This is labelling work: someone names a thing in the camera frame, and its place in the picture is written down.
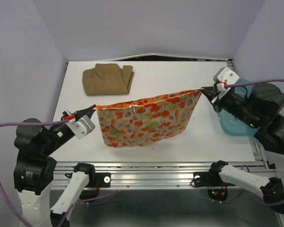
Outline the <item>brown pleated skirt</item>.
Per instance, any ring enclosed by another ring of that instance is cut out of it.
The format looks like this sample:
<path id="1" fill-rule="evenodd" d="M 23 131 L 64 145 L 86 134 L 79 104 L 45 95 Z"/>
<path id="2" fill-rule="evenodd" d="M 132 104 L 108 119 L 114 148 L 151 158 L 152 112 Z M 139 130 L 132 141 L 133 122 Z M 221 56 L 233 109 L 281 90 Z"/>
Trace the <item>brown pleated skirt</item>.
<path id="1" fill-rule="evenodd" d="M 134 77 L 133 66 L 97 63 L 83 71 L 82 84 L 87 96 L 127 95 Z"/>

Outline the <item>orange floral skirt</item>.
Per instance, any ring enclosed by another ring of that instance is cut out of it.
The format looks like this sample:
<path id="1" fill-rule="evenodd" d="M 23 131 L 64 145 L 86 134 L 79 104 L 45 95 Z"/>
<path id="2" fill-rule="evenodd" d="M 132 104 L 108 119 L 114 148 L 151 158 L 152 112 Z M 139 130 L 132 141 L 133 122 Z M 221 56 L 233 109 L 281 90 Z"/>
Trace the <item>orange floral skirt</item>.
<path id="1" fill-rule="evenodd" d="M 108 147 L 145 147 L 182 133 L 201 96 L 200 89 L 98 105 L 95 110 Z"/>

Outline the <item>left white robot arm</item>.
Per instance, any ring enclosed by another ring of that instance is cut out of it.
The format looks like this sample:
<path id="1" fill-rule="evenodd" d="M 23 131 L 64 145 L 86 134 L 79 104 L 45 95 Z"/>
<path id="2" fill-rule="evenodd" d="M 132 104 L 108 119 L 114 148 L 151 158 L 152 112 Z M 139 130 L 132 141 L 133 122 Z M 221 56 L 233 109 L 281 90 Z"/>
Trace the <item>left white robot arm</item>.
<path id="1" fill-rule="evenodd" d="M 73 137 L 81 139 L 91 133 L 95 128 L 91 121 L 94 111 L 94 105 L 73 113 L 64 111 L 61 123 L 51 123 L 49 129 L 36 118 L 26 119 L 17 127 L 14 185 L 23 217 L 31 226 L 70 226 L 70 215 L 81 192 L 95 183 L 94 165 L 78 163 L 63 194 L 54 206 L 50 206 L 50 190 L 57 164 L 50 155 Z"/>

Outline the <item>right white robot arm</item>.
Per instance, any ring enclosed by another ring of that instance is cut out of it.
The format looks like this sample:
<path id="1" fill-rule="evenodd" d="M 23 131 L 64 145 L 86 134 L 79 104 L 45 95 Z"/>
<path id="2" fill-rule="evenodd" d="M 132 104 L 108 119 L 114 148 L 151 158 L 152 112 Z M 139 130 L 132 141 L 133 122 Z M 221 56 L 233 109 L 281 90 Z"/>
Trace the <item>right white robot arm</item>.
<path id="1" fill-rule="evenodd" d="M 215 84 L 201 89 L 216 112 L 226 111 L 255 130 L 254 139 L 271 154 L 274 169 L 267 164 L 232 165 L 216 161 L 205 172 L 194 172 L 195 188 L 239 187 L 259 203 L 284 215 L 284 93 L 270 83 L 254 83 L 246 96 L 234 85 Z"/>

